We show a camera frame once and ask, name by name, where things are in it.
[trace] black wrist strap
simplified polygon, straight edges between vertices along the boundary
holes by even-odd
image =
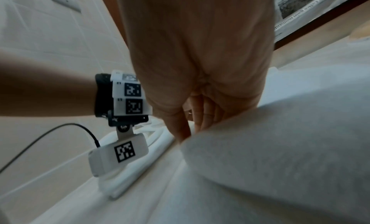
[[[111,82],[111,75],[96,74],[95,81],[98,86],[95,99],[95,116],[106,118],[108,111],[113,110],[113,83]]]

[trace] black qr code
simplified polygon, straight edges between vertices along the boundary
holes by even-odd
[[[133,74],[122,74],[122,80],[129,80],[129,81],[138,81],[136,75]]]
[[[125,96],[141,96],[141,85],[136,83],[124,83]]]
[[[118,163],[135,156],[134,147],[132,147],[131,141],[115,146],[114,151],[116,152]]]
[[[126,114],[142,114],[143,100],[142,99],[126,99]]]

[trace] forearm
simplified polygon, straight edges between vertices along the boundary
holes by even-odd
[[[96,92],[94,77],[0,51],[1,116],[93,115]]]

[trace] tiled wall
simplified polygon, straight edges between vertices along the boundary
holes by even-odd
[[[78,2],[81,13],[51,0],[0,0],[0,49],[91,77],[113,69],[133,72],[126,44],[103,1]],[[93,116],[2,117],[0,167],[36,137],[66,122],[82,123],[98,138],[114,130]],[[12,223],[36,218],[91,177],[86,155],[77,156],[92,147],[89,136],[74,126],[46,136],[0,176],[0,209]]]

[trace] wire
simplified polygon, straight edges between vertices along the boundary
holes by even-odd
[[[59,126],[56,126],[54,127],[53,129],[45,132],[44,134],[42,134],[41,136],[39,136],[37,139],[35,139],[32,143],[30,143],[25,149],[23,149],[20,153],[18,153],[11,161],[9,161],[6,165],[4,165],[1,169],[0,169],[0,174],[6,169],[8,168],[15,160],[17,160],[23,153],[25,153],[32,145],[34,145],[37,141],[39,141],[40,139],[42,139],[44,136],[46,136],[47,134],[49,134],[50,132],[58,129],[58,128],[61,128],[62,126],[71,126],[71,125],[74,125],[74,126],[79,126],[81,127],[82,129],[84,129],[89,135],[91,135],[91,137],[94,139],[94,143],[96,145],[97,148],[100,147],[100,144],[99,144],[99,141],[97,140],[97,138],[94,136],[93,133],[91,133],[91,131],[89,129],[87,129],[86,127],[84,127],[83,125],[81,124],[78,124],[78,123],[65,123],[65,124],[62,124],[62,125],[59,125]]]

